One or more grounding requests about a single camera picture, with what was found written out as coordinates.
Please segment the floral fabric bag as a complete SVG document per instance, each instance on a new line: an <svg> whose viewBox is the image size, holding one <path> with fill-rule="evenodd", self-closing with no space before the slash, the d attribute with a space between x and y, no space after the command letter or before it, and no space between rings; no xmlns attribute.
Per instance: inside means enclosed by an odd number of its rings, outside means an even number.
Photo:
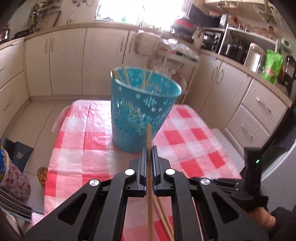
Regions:
<svg viewBox="0 0 296 241"><path fill-rule="evenodd" d="M31 185L27 177L11 161L7 151L1 146L1 189L19 200L27 200Z"/></svg>

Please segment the white thermos jug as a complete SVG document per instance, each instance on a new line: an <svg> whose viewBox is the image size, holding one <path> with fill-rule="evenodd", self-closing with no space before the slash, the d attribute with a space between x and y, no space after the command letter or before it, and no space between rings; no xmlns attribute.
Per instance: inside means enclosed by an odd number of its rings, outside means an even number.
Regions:
<svg viewBox="0 0 296 241"><path fill-rule="evenodd" d="M258 44L251 43L247 53L244 66L252 72L262 74L266 60L266 51Z"/></svg>

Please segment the white rolling cart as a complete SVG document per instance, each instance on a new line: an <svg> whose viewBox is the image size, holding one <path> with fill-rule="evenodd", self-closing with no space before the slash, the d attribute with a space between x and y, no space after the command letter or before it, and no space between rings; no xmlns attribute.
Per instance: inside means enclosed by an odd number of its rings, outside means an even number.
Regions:
<svg viewBox="0 0 296 241"><path fill-rule="evenodd" d="M176 40L163 39L152 58L151 68L177 82L182 94L177 100L183 104L200 65L199 53Z"/></svg>

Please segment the green snack bag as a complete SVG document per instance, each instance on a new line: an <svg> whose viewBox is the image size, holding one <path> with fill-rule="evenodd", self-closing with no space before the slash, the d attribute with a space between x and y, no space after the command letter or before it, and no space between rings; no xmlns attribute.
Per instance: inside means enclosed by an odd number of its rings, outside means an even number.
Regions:
<svg viewBox="0 0 296 241"><path fill-rule="evenodd" d="M283 63L283 55L270 49L266 51L266 59L261 76L275 85Z"/></svg>

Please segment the black microwave oven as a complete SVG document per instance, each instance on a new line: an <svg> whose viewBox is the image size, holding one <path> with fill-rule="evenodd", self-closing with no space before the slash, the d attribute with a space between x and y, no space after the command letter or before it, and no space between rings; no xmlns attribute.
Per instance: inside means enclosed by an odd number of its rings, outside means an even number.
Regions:
<svg viewBox="0 0 296 241"><path fill-rule="evenodd" d="M218 53L222 45L224 32L228 23L227 15L205 15L197 6L190 3L187 17L191 24L201 30L203 41L201 48Z"/></svg>

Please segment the blue perforated plastic bucket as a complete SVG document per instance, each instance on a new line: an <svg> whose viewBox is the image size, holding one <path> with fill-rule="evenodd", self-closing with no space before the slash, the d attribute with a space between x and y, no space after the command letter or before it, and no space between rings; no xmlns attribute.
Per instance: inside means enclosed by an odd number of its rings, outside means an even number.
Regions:
<svg viewBox="0 0 296 241"><path fill-rule="evenodd" d="M143 68L125 69L130 85L126 84L121 67L115 70L121 75L122 82L110 73L112 140L122 151L139 153L146 144L147 125L151 125L155 137L182 89L171 78L147 69L143 90Z"/></svg>

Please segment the cream kitchen cabinets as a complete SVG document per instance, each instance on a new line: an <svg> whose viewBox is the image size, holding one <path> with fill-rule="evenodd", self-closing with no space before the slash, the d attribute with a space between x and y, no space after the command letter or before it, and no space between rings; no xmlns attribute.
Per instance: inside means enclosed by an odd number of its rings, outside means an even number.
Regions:
<svg viewBox="0 0 296 241"><path fill-rule="evenodd" d="M110 72L117 66L142 67L133 31L73 28L49 32L1 47L1 86L22 74L31 96L110 96ZM241 106L260 122L261 133L274 133L292 101L279 88L224 58L203 51L184 103L211 128L229 129L241 144L264 141L243 134L230 120Z"/></svg>

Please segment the chopstick in bucket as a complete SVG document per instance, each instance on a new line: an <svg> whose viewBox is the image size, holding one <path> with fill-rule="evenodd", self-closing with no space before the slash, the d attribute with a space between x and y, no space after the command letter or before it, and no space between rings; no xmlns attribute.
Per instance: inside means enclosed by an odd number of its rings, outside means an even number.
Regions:
<svg viewBox="0 0 296 241"><path fill-rule="evenodd" d="M130 80L129 80L129 78L128 78L128 74L127 74L127 72L126 72L125 66L122 65L122 66L121 66L121 69L122 69L122 72L124 73L126 84L127 84L127 85L130 85Z"/></svg>
<svg viewBox="0 0 296 241"><path fill-rule="evenodd" d="M112 69L112 75L115 79L118 79L119 81L122 82L122 78L121 78L121 75L119 74L119 72L115 69Z"/></svg>
<svg viewBox="0 0 296 241"><path fill-rule="evenodd" d="M146 66L143 67L142 70L142 89L145 90L145 82L146 82Z"/></svg>

